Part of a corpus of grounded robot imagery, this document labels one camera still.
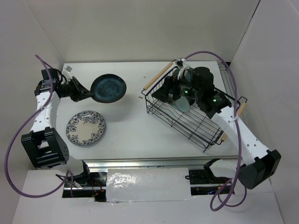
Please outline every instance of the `plate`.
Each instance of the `plate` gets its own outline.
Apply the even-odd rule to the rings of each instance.
[[[180,99],[177,100],[172,100],[169,103],[174,109],[181,111],[183,113],[189,112],[191,107],[189,104],[189,101],[187,100],[186,97],[180,97]]]
[[[105,120],[96,111],[82,111],[70,119],[66,126],[66,136],[71,143],[88,146],[95,143],[105,131]]]

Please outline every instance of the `white wall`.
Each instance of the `white wall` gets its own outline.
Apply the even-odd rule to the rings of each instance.
[[[19,196],[10,188],[4,175],[4,156],[9,141],[36,109],[34,89],[41,80],[39,54],[53,66],[61,65],[49,39],[36,23],[22,0],[0,1],[0,220],[12,222]],[[9,170],[14,183],[22,189],[27,170],[32,168],[20,143],[13,146]]]
[[[289,0],[261,0],[231,66],[247,124],[282,155],[272,186],[284,222],[297,223],[299,13]]]
[[[196,50],[231,61],[258,0],[26,2],[66,62],[167,61]]]

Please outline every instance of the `wire rack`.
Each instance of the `wire rack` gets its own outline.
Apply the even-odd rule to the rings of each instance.
[[[182,133],[188,140],[194,142],[200,148],[203,148],[203,152],[205,152],[212,145],[220,145],[222,143],[220,137],[223,134],[223,131],[219,126],[212,122],[206,114],[197,107],[196,103],[191,105],[189,112],[183,113],[174,109],[170,104],[163,103],[152,97],[152,93],[162,86],[164,79],[167,76],[173,75],[173,71],[176,68],[177,67],[172,68],[168,73],[162,76],[147,93],[145,93],[145,91],[141,92],[145,96],[147,113],[156,115],[171,128]],[[234,102],[233,97],[226,93],[224,94],[232,103]]]

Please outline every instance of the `white plate with blue pattern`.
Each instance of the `white plate with blue pattern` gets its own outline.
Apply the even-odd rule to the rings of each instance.
[[[75,145],[88,146],[101,138],[105,128],[102,115],[96,111],[82,111],[68,122],[66,136]]]

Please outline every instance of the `transparent plastic wrap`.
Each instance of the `transparent plastic wrap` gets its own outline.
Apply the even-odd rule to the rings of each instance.
[[[109,169],[107,202],[192,199],[188,168]]]

